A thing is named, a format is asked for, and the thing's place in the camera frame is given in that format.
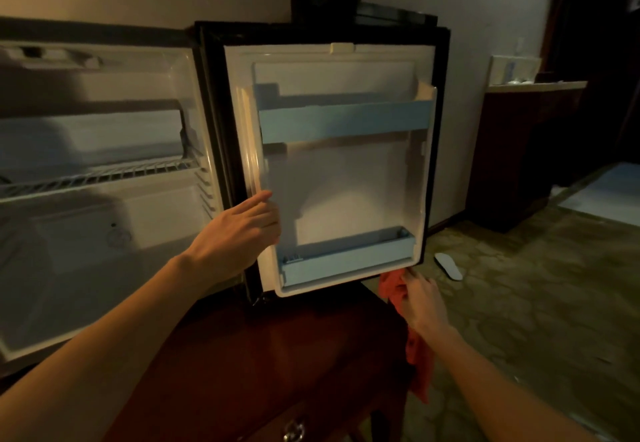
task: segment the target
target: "baseboard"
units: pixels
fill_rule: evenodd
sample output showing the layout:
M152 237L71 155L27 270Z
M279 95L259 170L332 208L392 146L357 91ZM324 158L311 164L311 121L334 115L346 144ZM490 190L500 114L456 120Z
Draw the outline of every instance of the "baseboard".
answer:
M458 222L460 222L462 220L466 220L466 219L467 219L467 211L466 210L462 210L460 213L456 213L455 215L450 216L446 220L442 220L442 221L436 223L435 225L430 226L427 229L427 236L435 235L439 231L442 231L445 228L449 228L450 226L453 226L456 223L458 223Z

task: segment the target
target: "refrigerator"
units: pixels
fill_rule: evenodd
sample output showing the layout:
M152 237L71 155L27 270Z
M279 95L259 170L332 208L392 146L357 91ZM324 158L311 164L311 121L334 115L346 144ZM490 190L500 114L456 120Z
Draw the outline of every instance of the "refrigerator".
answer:
M441 27L0 18L0 374L40 361L270 189L251 303L423 260Z

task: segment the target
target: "brown wooden furniture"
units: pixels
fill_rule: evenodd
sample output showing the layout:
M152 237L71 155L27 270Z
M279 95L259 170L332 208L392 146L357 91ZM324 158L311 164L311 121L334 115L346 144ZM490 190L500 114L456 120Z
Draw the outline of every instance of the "brown wooden furniture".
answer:
M488 88L467 194L471 220L505 231L547 205L553 169L570 140L563 121L577 110L585 85Z
M254 307L228 290L188 313L105 440L340 441L372 414L374 440L399 441L405 341L359 282Z

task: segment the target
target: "person's right arm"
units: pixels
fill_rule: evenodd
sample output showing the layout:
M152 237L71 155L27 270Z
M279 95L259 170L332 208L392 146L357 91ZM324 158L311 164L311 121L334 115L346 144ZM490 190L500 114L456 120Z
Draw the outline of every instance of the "person's right arm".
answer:
M484 434L492 442L597 442L580 425L513 383L449 325L434 280L404 275L403 315L450 371Z

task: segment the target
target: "door shelf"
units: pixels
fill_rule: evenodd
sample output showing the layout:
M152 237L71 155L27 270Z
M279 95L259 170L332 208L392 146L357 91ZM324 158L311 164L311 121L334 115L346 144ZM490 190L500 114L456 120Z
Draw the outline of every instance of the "door shelf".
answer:
M413 256L415 237L408 232L372 245L332 252L310 258L288 259L282 264L284 287L324 279L361 268L410 259Z
M61 191L89 188L96 184L114 182L143 176L171 173L195 169L198 164L195 159L177 159L171 161L156 161L138 163L135 165L118 165L113 168L102 168L81 175L66 176L37 182L3 184L0 185L0 204L23 198L51 195Z
M432 100L413 100L266 109L258 113L262 143L273 144L427 129L432 106Z

